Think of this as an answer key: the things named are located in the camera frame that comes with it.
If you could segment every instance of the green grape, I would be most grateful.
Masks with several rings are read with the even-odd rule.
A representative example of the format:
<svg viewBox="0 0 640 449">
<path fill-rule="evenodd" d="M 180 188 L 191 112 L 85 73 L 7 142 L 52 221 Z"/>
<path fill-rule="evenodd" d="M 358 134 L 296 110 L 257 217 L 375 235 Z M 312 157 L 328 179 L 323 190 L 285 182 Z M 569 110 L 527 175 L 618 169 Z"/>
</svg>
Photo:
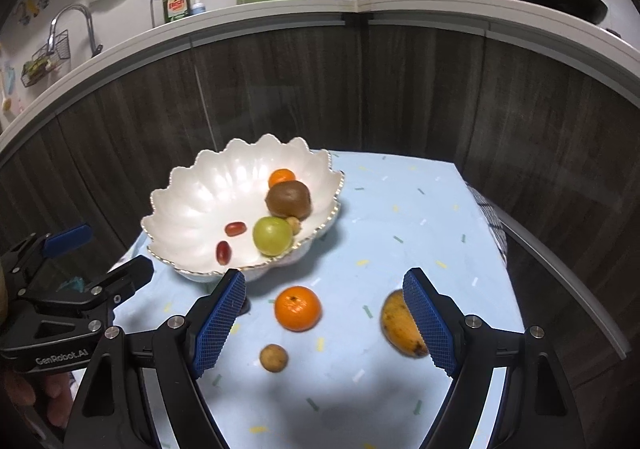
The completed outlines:
<svg viewBox="0 0 640 449">
<path fill-rule="evenodd" d="M 280 255 L 293 240 L 291 226 L 282 218 L 265 216 L 254 225 L 254 243 L 264 255 Z"/>
</svg>

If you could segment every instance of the green soap bottle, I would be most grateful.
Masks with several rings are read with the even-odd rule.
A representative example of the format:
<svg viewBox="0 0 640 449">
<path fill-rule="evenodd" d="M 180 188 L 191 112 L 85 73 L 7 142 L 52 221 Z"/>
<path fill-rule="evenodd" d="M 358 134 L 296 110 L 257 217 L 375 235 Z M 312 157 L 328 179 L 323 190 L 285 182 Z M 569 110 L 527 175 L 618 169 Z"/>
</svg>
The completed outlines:
<svg viewBox="0 0 640 449">
<path fill-rule="evenodd" d="M 162 0 L 164 22 L 178 21 L 191 14 L 191 0 Z"/>
</svg>

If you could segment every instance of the finger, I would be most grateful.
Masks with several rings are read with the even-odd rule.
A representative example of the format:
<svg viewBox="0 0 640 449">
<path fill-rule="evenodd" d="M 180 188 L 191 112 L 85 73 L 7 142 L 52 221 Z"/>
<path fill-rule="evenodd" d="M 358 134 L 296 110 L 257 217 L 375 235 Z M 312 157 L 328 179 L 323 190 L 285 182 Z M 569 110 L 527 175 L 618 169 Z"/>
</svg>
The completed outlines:
<svg viewBox="0 0 640 449">
<path fill-rule="evenodd" d="M 74 401 L 71 398 L 71 390 L 65 387 L 55 399 L 49 401 L 47 418 L 53 425 L 65 428 L 66 423 L 69 421 L 69 415 L 71 414 L 71 407 L 73 405 Z"/>
<path fill-rule="evenodd" d="M 69 387 L 69 374 L 57 373 L 55 375 L 47 375 L 42 382 L 44 392 L 48 397 L 55 399 L 62 393 L 65 387 Z"/>
<path fill-rule="evenodd" d="M 4 389 L 11 402 L 15 405 L 33 405 L 36 402 L 36 394 L 23 377 L 11 370 L 4 372 Z"/>
</svg>

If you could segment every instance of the tangerine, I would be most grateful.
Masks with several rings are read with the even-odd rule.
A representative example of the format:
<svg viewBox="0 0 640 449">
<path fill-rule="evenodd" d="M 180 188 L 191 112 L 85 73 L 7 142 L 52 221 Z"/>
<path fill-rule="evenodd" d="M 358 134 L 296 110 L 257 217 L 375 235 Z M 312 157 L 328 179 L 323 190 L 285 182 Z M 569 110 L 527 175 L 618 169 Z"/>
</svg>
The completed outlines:
<svg viewBox="0 0 640 449">
<path fill-rule="evenodd" d="M 276 169 L 269 177 L 269 188 L 271 189 L 274 185 L 279 184 L 280 182 L 288 182 L 295 179 L 296 175 L 293 174 L 293 171 L 290 171 L 289 169 Z"/>
<path fill-rule="evenodd" d="M 304 332 L 320 320 L 322 305 L 318 296 L 304 286 L 283 290 L 273 305 L 278 323 L 287 330 Z"/>
</svg>

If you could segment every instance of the green confetti mark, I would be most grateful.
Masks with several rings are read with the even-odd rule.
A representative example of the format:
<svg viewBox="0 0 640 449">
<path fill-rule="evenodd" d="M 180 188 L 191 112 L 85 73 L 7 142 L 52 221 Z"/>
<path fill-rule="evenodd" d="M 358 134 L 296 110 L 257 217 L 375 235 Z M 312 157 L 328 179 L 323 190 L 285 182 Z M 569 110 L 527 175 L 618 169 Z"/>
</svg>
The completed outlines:
<svg viewBox="0 0 640 449">
<path fill-rule="evenodd" d="M 314 409 L 314 411 L 320 411 L 320 408 L 318 407 L 318 405 L 311 399 L 306 399 L 306 401 L 309 403 L 309 405 Z"/>
</svg>

